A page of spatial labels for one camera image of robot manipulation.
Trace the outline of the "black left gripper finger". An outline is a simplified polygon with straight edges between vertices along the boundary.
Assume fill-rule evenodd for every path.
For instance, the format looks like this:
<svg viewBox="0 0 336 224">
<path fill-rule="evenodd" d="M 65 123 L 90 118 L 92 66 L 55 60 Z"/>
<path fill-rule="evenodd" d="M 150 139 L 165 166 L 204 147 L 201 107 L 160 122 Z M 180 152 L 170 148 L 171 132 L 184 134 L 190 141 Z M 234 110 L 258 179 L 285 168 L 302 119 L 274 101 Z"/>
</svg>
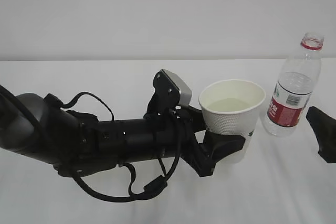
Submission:
<svg viewBox="0 0 336 224">
<path fill-rule="evenodd" d="M 241 135 L 220 135 L 210 131 L 206 131 L 203 138 L 206 154 L 215 164 L 239 163 L 246 153 L 245 142 Z"/>
</svg>

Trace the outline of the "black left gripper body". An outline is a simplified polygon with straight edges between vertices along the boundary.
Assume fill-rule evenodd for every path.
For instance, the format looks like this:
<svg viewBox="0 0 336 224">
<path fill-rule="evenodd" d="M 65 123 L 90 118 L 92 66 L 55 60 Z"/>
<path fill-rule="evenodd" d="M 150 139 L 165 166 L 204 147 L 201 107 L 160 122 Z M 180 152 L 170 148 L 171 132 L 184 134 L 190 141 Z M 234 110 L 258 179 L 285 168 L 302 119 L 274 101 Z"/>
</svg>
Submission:
<svg viewBox="0 0 336 224">
<path fill-rule="evenodd" d="M 202 112 L 192 106 L 179 106 L 179 92 L 162 70 L 153 79 L 154 93 L 147 106 L 146 116 L 164 116 L 177 126 L 173 131 L 180 140 L 180 157 L 186 161 L 199 177 L 213 175 L 215 163 L 206 154 L 203 143 L 199 143 L 195 133 L 205 130 Z"/>
</svg>

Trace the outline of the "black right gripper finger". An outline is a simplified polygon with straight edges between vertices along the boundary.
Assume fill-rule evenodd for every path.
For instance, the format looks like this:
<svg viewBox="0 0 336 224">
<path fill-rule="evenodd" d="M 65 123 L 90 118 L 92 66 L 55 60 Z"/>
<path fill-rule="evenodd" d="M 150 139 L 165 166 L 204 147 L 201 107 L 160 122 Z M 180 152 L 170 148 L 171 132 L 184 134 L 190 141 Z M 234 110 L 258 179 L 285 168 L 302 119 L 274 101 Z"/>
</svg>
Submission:
<svg viewBox="0 0 336 224">
<path fill-rule="evenodd" d="M 335 163 L 335 119 L 315 106 L 308 109 L 306 119 L 318 143 L 318 154 L 327 163 Z"/>
</svg>

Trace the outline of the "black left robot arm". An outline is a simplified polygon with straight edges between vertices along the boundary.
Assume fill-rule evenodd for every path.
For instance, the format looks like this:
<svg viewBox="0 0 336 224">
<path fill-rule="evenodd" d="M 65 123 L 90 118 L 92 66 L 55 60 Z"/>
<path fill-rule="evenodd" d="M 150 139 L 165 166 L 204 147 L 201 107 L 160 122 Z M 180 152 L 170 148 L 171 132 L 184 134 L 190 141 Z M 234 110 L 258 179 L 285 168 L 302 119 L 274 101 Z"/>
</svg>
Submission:
<svg viewBox="0 0 336 224">
<path fill-rule="evenodd" d="M 217 162 L 240 151 L 242 135 L 207 130 L 200 110 L 190 106 L 192 92 L 176 74 L 162 69 L 153 80 L 154 94 L 141 119 L 99 121 L 73 110 L 75 96 L 62 103 L 49 94 L 1 95 L 1 148 L 51 164 L 60 176 L 79 176 L 117 165 L 178 156 L 201 177 Z"/>
</svg>

